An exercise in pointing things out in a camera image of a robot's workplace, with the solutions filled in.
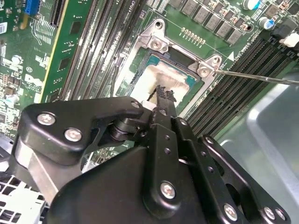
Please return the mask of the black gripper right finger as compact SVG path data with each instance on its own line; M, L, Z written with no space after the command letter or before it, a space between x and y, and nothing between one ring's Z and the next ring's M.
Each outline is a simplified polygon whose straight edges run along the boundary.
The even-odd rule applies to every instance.
M175 112L173 91L167 112L178 138L184 169L182 211L172 224L289 224L291 218L212 137L195 137Z

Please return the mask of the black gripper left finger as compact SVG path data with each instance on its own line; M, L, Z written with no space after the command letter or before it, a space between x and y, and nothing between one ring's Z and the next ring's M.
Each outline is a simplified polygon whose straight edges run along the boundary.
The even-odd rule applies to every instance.
M35 104L21 113L12 164L51 206L70 181L135 147L178 151L163 86L139 103L132 97Z

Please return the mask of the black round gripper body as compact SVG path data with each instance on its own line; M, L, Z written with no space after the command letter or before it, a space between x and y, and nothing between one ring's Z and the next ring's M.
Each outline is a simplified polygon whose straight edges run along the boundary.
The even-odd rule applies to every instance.
M204 183L190 159L165 147L135 147L67 183L47 224L204 224Z

